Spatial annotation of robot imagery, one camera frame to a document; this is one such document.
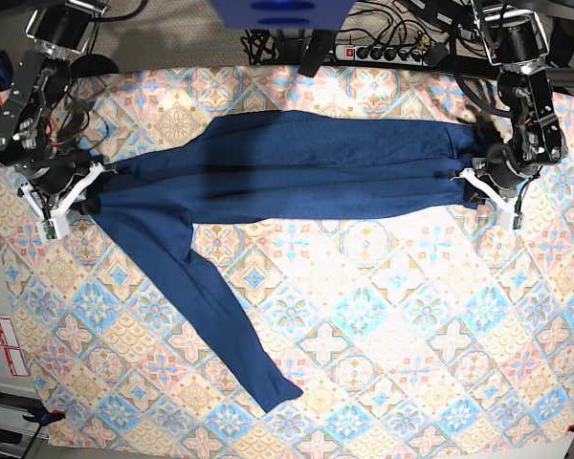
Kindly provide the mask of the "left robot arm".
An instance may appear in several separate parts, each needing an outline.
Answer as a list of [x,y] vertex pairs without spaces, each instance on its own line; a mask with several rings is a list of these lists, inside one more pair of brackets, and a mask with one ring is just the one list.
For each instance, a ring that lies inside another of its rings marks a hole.
[[498,221],[505,230],[518,230],[527,188],[544,167],[559,164],[567,154],[546,75],[548,42],[533,11],[499,3],[485,6],[481,1],[471,5],[471,13],[463,12],[453,21],[450,56],[456,58],[456,41],[462,31],[472,28],[477,32],[489,63],[498,68],[497,94],[507,108],[483,100],[461,74],[454,77],[478,108],[511,122],[512,138],[490,145],[470,168],[453,176],[466,180],[497,206]]

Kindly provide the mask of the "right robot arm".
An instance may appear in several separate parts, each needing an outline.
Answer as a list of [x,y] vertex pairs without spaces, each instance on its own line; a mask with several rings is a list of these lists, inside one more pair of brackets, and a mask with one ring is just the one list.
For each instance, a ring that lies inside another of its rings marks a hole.
[[47,239],[67,232],[69,211],[84,212],[88,188],[110,170],[78,144],[92,105],[72,93],[84,75],[118,70],[110,58],[92,52],[108,9],[105,1],[0,2],[0,15],[33,13],[25,30],[32,47],[16,66],[0,59],[7,85],[0,91],[0,167],[24,177],[18,194]]

